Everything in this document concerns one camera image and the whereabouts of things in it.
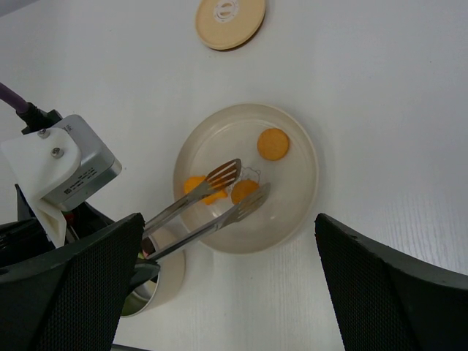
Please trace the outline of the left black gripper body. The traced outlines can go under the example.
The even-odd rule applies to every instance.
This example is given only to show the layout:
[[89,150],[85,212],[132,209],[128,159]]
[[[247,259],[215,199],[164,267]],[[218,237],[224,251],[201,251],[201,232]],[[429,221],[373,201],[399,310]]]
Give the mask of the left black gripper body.
[[[26,202],[20,187],[15,185],[17,196],[16,222],[1,225],[1,266],[6,267],[36,257],[55,249],[36,215]],[[72,211],[64,213],[67,230],[72,236],[69,244],[85,238],[113,223],[113,220],[90,206],[82,203]]]

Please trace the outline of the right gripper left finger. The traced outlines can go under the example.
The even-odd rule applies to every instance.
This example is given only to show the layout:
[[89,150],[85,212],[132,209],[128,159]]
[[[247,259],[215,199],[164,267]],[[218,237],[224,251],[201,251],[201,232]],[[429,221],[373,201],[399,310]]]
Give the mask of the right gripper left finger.
[[110,350],[143,234],[131,214],[1,269],[2,350]]

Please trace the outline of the orange carrot slice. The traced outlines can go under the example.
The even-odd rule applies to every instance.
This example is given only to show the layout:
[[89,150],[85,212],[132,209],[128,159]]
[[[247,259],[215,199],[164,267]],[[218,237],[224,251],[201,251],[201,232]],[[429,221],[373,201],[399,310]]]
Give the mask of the orange carrot slice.
[[[188,178],[185,183],[184,183],[184,194],[187,195],[190,193],[193,189],[195,189],[198,185],[200,185],[203,181],[205,180],[205,176],[192,176]],[[228,197],[227,191],[222,189],[221,191],[209,195],[203,199],[203,202],[206,205],[212,205],[214,204],[217,200],[225,199]]]
[[234,205],[259,188],[259,184],[251,179],[244,179],[235,184],[231,191],[231,201]]

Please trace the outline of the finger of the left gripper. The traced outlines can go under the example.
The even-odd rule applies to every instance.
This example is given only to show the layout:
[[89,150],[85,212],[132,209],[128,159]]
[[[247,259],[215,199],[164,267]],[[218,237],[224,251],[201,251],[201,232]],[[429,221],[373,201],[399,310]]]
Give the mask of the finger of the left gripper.
[[128,293],[158,276],[160,265],[154,261],[137,261],[129,281]]

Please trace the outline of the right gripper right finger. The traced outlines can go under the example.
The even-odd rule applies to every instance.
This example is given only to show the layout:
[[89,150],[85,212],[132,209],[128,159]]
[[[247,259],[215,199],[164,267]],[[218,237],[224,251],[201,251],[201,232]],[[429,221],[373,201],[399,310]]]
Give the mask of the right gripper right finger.
[[346,350],[466,350],[467,276],[319,214],[315,238]]

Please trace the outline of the metal tongs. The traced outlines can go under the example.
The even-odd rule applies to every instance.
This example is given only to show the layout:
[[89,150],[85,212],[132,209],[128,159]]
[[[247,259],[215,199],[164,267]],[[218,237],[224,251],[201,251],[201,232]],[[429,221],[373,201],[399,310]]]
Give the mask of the metal tongs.
[[218,166],[208,173],[205,179],[188,194],[176,200],[152,219],[149,219],[144,227],[144,239],[163,228],[177,216],[181,217],[182,223],[189,232],[170,244],[159,247],[154,252],[147,254],[146,259],[160,262],[222,228],[241,222],[258,210],[269,197],[271,192],[269,183],[259,186],[258,189],[247,195],[238,204],[231,206],[217,216],[204,215],[200,219],[196,217],[196,213],[201,209],[201,203],[204,199],[215,195],[238,181],[241,166],[242,162],[239,158],[231,159]]

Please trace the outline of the orange round food piece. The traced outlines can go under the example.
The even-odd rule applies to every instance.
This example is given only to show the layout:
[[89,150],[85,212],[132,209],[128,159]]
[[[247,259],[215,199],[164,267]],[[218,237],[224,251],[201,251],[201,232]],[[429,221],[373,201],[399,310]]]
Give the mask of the orange round food piece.
[[286,156],[290,147],[288,135],[277,128],[264,130],[257,140],[259,155],[269,161],[278,161]]

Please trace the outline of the beige round lid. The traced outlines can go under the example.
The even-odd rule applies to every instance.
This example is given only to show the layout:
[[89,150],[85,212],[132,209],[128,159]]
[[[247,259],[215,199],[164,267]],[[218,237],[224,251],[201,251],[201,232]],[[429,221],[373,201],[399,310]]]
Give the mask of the beige round lid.
[[213,50],[231,50],[248,42],[260,28],[265,0],[203,0],[195,14],[200,41]]

